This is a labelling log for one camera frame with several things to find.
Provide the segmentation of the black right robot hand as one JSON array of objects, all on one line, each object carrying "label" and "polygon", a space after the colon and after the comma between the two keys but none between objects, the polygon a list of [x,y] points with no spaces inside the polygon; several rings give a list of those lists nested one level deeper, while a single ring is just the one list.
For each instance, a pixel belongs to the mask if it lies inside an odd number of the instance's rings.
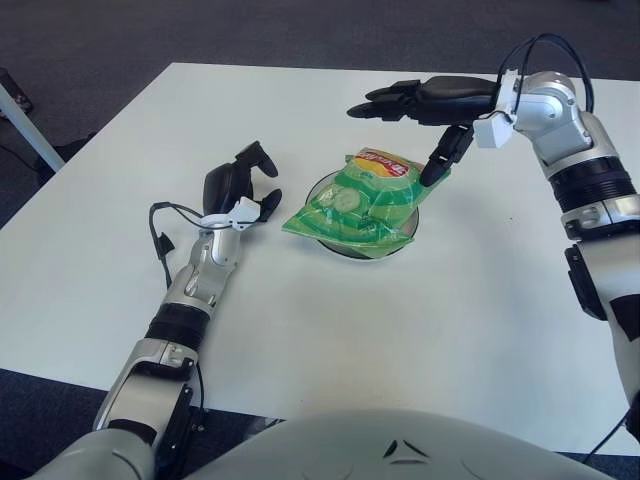
[{"label": "black right robot hand", "polygon": [[495,106],[497,85],[468,76],[433,76],[398,81],[365,95],[366,101],[351,107],[347,115],[397,122],[404,117],[422,126],[444,126],[444,134],[420,174],[420,184],[432,187],[450,173],[466,153],[474,137],[473,122]]}]

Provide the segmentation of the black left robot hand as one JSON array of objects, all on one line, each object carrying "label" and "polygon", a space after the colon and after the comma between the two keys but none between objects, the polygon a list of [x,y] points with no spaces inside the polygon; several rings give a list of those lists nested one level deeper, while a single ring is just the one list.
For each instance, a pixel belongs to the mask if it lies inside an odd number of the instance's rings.
[{"label": "black left robot hand", "polygon": [[260,206],[257,222],[266,222],[279,206],[282,191],[275,189],[262,200],[255,200],[251,177],[254,167],[270,178],[278,176],[273,160],[259,141],[240,151],[234,162],[224,163],[210,171],[204,180],[203,214],[228,214],[242,197],[246,197]]}]

